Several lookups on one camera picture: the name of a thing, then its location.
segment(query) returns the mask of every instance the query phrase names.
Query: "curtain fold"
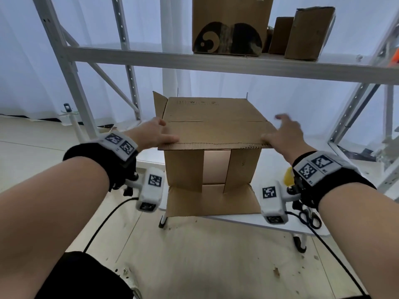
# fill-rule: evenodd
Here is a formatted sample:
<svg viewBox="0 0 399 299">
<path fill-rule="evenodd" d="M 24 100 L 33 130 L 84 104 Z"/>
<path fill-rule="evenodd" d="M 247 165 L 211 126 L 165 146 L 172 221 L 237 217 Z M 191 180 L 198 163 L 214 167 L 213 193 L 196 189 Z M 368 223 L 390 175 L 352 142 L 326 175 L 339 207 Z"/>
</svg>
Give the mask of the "curtain fold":
<svg viewBox="0 0 399 299">
<path fill-rule="evenodd" d="M 81 46 L 120 49 L 111 0 L 52 1 L 61 24 Z M 335 6 L 337 14 L 323 55 L 345 55 L 348 59 L 357 55 L 369 59 L 399 9 L 397 0 L 274 0 L 269 24 L 273 26 L 278 16 L 294 15 L 296 8 L 316 5 Z M 123 0 L 123 6 L 133 50 L 192 53 L 192 0 Z M 1 114 L 57 118 L 64 103 L 76 110 L 32 0 L 0 0 L 0 35 Z M 100 66 L 129 97 L 125 68 Z M 134 120 L 133 110 L 87 63 L 77 63 L 77 68 L 97 125 Z M 277 127 L 274 115 L 288 112 L 307 135 L 325 140 L 356 86 L 151 67 L 134 67 L 134 71 L 143 119 L 155 115 L 152 91 L 166 96 L 248 96 Z M 367 145 L 382 134 L 380 91 L 346 140 Z M 69 123 L 66 117 L 60 119 Z"/>
</svg>

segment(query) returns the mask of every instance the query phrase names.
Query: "forearm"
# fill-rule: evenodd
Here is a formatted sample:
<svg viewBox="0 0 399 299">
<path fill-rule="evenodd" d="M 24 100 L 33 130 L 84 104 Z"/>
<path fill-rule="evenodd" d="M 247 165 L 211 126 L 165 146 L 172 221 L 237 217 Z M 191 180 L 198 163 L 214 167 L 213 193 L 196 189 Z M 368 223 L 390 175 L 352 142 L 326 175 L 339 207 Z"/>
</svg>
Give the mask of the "forearm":
<svg viewBox="0 0 399 299">
<path fill-rule="evenodd" d="M 319 212 L 371 297 L 396 297 L 399 205 L 369 186 L 351 183 L 327 193 Z"/>
<path fill-rule="evenodd" d="M 1 193 L 2 283 L 12 280 L 13 272 L 26 273 L 36 281 L 24 283 L 38 289 L 93 216 L 108 187 L 108 176 L 99 164 L 74 157 Z"/>
</svg>

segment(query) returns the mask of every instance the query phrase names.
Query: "black pants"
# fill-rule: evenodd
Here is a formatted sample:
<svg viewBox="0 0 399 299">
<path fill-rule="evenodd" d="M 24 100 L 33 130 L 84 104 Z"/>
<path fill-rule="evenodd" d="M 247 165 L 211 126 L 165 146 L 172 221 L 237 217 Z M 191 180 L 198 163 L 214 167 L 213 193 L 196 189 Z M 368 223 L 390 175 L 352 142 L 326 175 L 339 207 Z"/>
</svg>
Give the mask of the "black pants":
<svg viewBox="0 0 399 299">
<path fill-rule="evenodd" d="M 75 251 L 64 253 L 47 277 L 35 297 L 44 298 L 132 299 L 133 292 L 92 256 Z"/>
</svg>

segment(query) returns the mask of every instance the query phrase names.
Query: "white metal shelving rack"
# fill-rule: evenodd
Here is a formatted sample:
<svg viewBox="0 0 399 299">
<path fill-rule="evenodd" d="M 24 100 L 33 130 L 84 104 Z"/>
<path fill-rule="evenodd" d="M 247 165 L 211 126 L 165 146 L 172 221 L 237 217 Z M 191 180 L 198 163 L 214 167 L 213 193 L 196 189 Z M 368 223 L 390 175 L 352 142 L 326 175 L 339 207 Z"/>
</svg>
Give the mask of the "white metal shelving rack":
<svg viewBox="0 0 399 299">
<path fill-rule="evenodd" d="M 251 75 L 282 76 L 359 83 L 348 105 L 336 123 L 329 145 L 337 153 L 337 144 L 365 108 L 380 85 L 386 86 L 385 136 L 392 135 L 393 86 L 399 85 L 399 69 L 388 68 L 389 46 L 399 33 L 399 13 L 387 31 L 371 66 L 343 65 L 325 62 L 306 62 L 284 59 L 281 56 L 262 55 L 259 58 L 223 55 L 185 55 L 133 51 L 129 47 L 128 32 L 124 19 L 122 0 L 112 0 L 121 49 L 99 49 L 80 47 L 73 37 L 60 25 L 51 0 L 33 0 L 48 39 L 52 45 L 62 73 L 65 77 L 77 110 L 91 139 L 98 135 L 97 127 L 87 103 L 75 62 L 87 62 L 134 110 L 136 119 L 141 119 L 140 100 L 136 90 L 136 79 L 132 66 L 148 66 L 170 69 L 189 69 L 215 72 L 229 72 Z M 97 63 L 125 65 L 131 97 L 128 98 L 105 74 Z M 385 192 L 399 177 L 399 163 L 396 161 L 386 171 L 378 185 Z"/>
</svg>

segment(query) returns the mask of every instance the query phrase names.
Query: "black wristband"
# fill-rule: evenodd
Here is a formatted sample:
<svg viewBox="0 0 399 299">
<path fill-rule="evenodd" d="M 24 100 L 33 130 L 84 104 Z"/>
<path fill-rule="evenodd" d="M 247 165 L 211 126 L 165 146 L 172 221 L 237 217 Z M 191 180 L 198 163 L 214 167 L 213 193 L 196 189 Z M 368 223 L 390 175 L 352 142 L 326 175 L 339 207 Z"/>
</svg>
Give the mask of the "black wristband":
<svg viewBox="0 0 399 299">
<path fill-rule="evenodd" d="M 136 157 L 129 158 L 128 166 L 121 164 L 121 159 L 115 155 L 111 150 L 104 148 L 98 143 L 83 143 L 71 147 L 64 155 L 63 161 L 76 157 L 83 156 L 90 158 L 97 162 L 107 172 L 109 178 L 109 189 L 120 188 L 126 179 L 130 179 L 129 173 L 136 171 Z"/>
<path fill-rule="evenodd" d="M 292 167 L 296 166 L 302 159 L 315 152 L 316 151 L 312 151 L 302 154 L 294 161 Z M 376 189 L 376 187 L 366 178 L 361 176 L 355 170 L 351 170 L 348 168 L 341 168 L 334 173 L 326 175 L 322 180 L 320 180 L 313 186 L 309 185 L 303 178 L 301 178 L 295 170 L 293 170 L 293 172 L 295 185 L 301 192 L 302 203 L 311 208 L 315 208 L 317 211 L 319 203 L 323 199 L 323 197 L 336 187 L 348 183 L 362 183 Z"/>
</svg>

